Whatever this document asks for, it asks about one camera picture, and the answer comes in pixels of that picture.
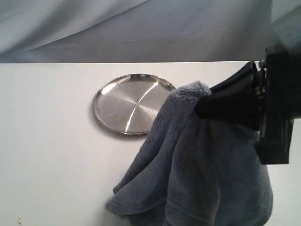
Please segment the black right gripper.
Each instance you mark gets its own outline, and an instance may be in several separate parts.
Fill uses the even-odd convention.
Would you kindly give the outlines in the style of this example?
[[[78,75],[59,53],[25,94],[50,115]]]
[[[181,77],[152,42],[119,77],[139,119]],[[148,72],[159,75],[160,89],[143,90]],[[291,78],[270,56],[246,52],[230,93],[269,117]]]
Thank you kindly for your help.
[[[202,119],[260,129],[255,149],[261,163],[288,164],[294,123],[293,61],[286,49],[268,48],[261,69],[264,71],[262,117],[262,101],[254,94],[254,76],[258,73],[254,61],[247,62],[235,74],[211,87],[212,94],[197,102],[195,112]]]

